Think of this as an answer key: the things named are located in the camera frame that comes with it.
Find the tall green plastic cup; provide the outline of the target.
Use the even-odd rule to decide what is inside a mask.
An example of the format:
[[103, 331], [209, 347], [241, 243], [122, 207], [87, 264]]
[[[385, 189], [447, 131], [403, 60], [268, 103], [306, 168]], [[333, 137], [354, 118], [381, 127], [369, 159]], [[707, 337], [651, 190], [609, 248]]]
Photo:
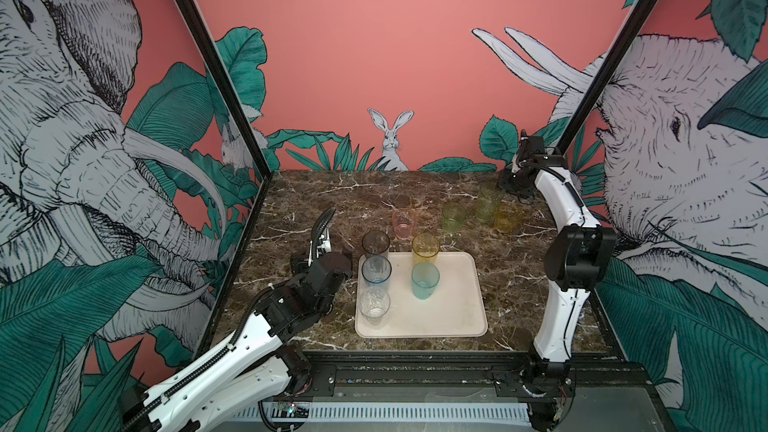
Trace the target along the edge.
[[490, 223], [502, 201], [502, 191], [496, 184], [484, 184], [478, 192], [475, 204], [475, 217], [482, 223]]

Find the teal frosted plastic cup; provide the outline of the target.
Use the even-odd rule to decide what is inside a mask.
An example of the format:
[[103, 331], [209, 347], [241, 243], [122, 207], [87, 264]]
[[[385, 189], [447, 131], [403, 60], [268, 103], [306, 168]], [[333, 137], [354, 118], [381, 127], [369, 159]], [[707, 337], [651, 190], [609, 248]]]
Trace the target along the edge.
[[420, 300], [428, 299], [437, 288], [439, 281], [440, 271], [433, 263], [421, 262], [412, 269], [412, 292]]

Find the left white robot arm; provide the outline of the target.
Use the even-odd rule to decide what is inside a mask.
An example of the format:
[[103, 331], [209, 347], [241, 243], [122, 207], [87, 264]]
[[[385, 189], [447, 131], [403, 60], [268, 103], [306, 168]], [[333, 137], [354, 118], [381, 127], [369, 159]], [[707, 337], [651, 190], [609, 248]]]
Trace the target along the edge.
[[326, 316], [352, 275], [329, 225], [312, 229], [307, 265], [263, 289], [236, 330], [171, 378], [120, 399], [125, 431], [210, 431], [252, 402], [303, 390], [311, 366], [291, 344]]

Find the right black frame post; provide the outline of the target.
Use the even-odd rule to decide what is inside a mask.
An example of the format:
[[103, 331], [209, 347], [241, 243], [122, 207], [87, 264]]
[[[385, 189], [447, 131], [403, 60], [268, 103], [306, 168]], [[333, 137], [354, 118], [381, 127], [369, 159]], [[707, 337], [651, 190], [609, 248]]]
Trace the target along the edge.
[[636, 0], [631, 6], [619, 33], [605, 54], [602, 65], [590, 82], [557, 145], [554, 147], [555, 151], [561, 153], [568, 151], [578, 132], [589, 118], [589, 115], [596, 108], [598, 99], [623, 61], [632, 42], [639, 34], [657, 2], [658, 0]]

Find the blue plastic cup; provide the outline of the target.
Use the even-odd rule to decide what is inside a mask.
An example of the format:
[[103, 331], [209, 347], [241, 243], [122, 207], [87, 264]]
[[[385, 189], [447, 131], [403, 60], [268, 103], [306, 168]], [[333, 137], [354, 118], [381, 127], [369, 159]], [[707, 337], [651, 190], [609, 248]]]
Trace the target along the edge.
[[363, 262], [361, 274], [366, 286], [387, 288], [392, 276], [392, 265], [384, 255], [371, 255]]

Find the left black frame post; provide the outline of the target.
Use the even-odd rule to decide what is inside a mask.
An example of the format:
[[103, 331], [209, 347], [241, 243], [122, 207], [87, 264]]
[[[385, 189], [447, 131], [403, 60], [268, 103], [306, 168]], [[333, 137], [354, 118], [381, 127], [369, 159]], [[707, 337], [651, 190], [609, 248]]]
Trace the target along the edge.
[[253, 129], [246, 119], [242, 103], [195, 0], [174, 0], [174, 2], [201, 53], [205, 66], [212, 73], [214, 83], [242, 136], [256, 170], [262, 179], [269, 181], [272, 178], [272, 172], [254, 138]]

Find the clear plastic cup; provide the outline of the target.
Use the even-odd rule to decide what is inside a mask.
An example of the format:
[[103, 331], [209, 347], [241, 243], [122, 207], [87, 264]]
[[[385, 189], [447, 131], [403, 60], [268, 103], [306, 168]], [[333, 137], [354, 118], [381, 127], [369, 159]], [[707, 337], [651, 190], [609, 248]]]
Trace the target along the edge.
[[389, 312], [391, 298], [381, 286], [366, 287], [358, 298], [358, 309], [370, 325], [379, 325]]

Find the orange plastic cup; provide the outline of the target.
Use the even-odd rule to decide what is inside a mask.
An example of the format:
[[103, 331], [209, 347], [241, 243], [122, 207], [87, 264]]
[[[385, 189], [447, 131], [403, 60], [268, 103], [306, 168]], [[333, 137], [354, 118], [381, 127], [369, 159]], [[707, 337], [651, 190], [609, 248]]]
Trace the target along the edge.
[[440, 241], [432, 233], [422, 232], [413, 237], [411, 248], [414, 266], [421, 263], [434, 263], [440, 252]]

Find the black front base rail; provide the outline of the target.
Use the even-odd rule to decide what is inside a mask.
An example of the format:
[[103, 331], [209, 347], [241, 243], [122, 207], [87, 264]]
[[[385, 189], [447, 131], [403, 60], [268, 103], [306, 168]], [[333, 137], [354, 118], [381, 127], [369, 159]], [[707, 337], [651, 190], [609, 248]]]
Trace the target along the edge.
[[647, 388], [644, 367], [611, 353], [577, 352], [566, 364], [531, 352], [307, 351], [285, 397], [330, 397], [344, 387], [490, 388], [498, 397], [572, 398], [583, 388]]

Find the beige plastic tray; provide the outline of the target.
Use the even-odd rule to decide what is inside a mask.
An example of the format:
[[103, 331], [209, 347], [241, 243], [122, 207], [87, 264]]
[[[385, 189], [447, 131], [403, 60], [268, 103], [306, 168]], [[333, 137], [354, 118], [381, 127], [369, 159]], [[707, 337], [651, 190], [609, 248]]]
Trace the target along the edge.
[[367, 283], [359, 273], [355, 330], [364, 338], [445, 338], [480, 337], [487, 331], [487, 319], [475, 260], [467, 252], [441, 252], [436, 267], [440, 281], [427, 299], [412, 291], [413, 268], [410, 252], [388, 254], [393, 270], [384, 288], [390, 307], [381, 320], [372, 324], [361, 309]]

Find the short green plastic cup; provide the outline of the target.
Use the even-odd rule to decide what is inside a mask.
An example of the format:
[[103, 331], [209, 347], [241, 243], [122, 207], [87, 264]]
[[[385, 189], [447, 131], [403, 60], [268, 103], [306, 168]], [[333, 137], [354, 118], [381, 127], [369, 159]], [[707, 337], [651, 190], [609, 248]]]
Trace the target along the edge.
[[465, 224], [466, 208], [458, 202], [448, 202], [441, 210], [441, 227], [445, 233], [454, 234]]

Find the pink plastic cup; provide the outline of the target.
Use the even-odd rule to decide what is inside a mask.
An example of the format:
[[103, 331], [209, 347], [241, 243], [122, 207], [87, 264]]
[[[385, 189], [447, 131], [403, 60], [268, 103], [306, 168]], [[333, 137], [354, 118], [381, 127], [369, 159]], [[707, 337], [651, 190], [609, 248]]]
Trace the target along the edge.
[[398, 209], [392, 215], [394, 235], [400, 240], [408, 240], [417, 229], [417, 214], [410, 209]]

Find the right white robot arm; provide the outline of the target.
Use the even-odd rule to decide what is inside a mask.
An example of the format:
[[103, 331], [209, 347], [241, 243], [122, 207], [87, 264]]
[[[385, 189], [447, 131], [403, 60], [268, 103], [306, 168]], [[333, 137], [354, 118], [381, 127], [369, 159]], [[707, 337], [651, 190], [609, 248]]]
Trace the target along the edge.
[[513, 162], [500, 173], [498, 187], [520, 199], [539, 192], [556, 224], [557, 236], [544, 257], [549, 292], [533, 350], [542, 364], [564, 364], [571, 359], [583, 305], [607, 271], [616, 233], [591, 213], [567, 160], [557, 150], [547, 151], [541, 136], [522, 135]]

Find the white vented strip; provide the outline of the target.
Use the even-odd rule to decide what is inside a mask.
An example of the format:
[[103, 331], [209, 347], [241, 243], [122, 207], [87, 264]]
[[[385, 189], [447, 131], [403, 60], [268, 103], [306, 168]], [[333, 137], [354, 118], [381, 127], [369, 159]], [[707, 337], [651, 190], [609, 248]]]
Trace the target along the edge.
[[247, 407], [232, 419], [244, 422], [261, 416], [275, 425], [299, 422], [531, 424], [528, 407], [522, 403], [270, 402]]

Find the dark grey plastic cup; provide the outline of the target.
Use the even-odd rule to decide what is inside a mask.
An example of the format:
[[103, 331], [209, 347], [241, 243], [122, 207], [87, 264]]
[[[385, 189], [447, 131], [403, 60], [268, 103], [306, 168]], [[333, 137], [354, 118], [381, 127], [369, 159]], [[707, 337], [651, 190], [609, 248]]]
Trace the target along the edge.
[[390, 249], [390, 238], [382, 230], [371, 230], [367, 232], [361, 241], [363, 254], [366, 258], [373, 256], [387, 257]]

